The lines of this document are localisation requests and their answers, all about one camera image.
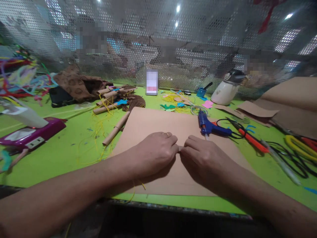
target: patterned cloth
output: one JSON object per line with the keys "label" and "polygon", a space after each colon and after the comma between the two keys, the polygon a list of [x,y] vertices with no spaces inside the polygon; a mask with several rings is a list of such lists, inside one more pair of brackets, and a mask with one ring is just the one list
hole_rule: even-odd
{"label": "patterned cloth", "polygon": [[98,90],[113,86],[113,83],[104,81],[100,77],[81,75],[76,64],[69,65],[53,79],[78,102],[98,99],[96,93]]}

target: hand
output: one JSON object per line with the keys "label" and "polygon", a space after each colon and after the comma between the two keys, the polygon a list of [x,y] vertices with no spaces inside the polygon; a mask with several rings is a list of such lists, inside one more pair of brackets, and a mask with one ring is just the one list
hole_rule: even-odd
{"label": "hand", "polygon": [[231,176],[240,167],[214,142],[195,136],[188,137],[180,152],[204,182]]}
{"label": "hand", "polygon": [[177,137],[172,133],[156,132],[125,153],[134,178],[153,175],[166,167],[178,152]]}

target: pink device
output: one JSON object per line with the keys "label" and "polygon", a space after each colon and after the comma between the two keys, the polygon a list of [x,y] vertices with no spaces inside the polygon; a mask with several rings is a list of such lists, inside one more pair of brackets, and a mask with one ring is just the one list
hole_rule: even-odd
{"label": "pink device", "polygon": [[48,117],[45,120],[49,123],[42,128],[24,127],[0,138],[0,145],[12,152],[21,152],[23,149],[33,151],[66,127],[58,118]]}

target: pink sticky note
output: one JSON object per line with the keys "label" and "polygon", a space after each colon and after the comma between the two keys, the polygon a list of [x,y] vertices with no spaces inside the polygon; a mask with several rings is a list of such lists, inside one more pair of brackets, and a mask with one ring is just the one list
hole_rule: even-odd
{"label": "pink sticky note", "polygon": [[212,105],[212,104],[214,104],[214,103],[213,103],[212,101],[206,100],[206,101],[205,101],[205,104],[206,104],[206,105]]}
{"label": "pink sticky note", "polygon": [[206,103],[202,104],[202,106],[204,106],[204,107],[207,108],[207,109],[212,108],[212,105],[206,104]]}

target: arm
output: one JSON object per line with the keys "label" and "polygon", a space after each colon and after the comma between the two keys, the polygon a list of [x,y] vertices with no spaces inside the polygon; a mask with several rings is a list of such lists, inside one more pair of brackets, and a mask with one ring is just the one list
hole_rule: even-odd
{"label": "arm", "polygon": [[239,166],[215,143],[189,136],[181,156],[205,187],[256,211],[285,236],[316,236],[317,213]]}
{"label": "arm", "polygon": [[153,133],[117,156],[0,200],[0,237],[50,236],[110,187],[164,168],[178,152],[176,141]]}

